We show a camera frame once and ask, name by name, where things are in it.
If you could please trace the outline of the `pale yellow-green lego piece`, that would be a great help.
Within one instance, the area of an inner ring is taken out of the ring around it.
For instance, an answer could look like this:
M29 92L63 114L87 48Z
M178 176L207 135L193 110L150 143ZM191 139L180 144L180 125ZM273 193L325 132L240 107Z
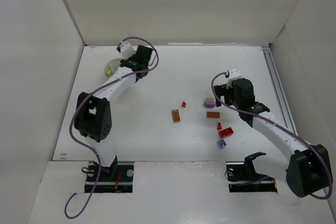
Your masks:
M113 71L109 68L107 71L106 71L106 77L111 77L113 75Z

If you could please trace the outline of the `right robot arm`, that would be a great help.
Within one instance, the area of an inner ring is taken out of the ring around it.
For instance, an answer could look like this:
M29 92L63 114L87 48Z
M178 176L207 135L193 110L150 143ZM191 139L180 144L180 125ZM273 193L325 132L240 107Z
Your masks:
M211 84L217 106L238 112L252 129L261 133L282 153L286 162L268 160L266 153L257 152L245 157L238 165L228 165L230 182L240 187L264 180L278 179L287 183L299 198L312 196L326 200L333 193L333 176L328 150L321 144L312 145L282 126L270 109L256 101L252 82L241 76L229 78L226 84Z

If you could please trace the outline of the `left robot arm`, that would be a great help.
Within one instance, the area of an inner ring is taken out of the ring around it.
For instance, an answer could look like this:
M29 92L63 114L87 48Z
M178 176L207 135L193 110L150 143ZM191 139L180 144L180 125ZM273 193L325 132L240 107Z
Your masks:
M117 48L121 56L110 60L104 68L107 81L92 96L82 92L78 96L77 107L82 105L74 119L74 128L85 137L88 146L98 154L95 169L101 175L112 178L117 172L118 159L112 150L112 142L107 139L112 131L111 106L131 85L148 74L149 63L154 49L139 45L133 49L123 42Z

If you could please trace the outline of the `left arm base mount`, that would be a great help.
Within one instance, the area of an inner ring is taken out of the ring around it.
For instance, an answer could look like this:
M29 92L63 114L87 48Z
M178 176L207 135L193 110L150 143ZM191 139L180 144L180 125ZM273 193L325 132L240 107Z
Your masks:
M91 192L97 178L98 167L94 162L89 162L88 167L81 169L86 175L84 190ZM134 162L119 162L113 178L101 172L94 193L132 193L133 191Z

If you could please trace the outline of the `purple lego assembly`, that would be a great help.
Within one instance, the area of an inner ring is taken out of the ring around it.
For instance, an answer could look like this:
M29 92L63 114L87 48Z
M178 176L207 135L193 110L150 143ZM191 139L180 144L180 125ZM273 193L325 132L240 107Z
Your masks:
M204 107L212 109L216 107L216 99L213 94L209 94L204 102L203 102Z

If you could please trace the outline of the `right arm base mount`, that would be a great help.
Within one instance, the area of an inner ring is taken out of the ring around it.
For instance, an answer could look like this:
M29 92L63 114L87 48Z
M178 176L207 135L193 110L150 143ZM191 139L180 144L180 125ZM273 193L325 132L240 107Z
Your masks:
M253 161L266 153L257 152L245 157L243 161L226 162L225 178L230 193L277 193L274 178L257 173Z

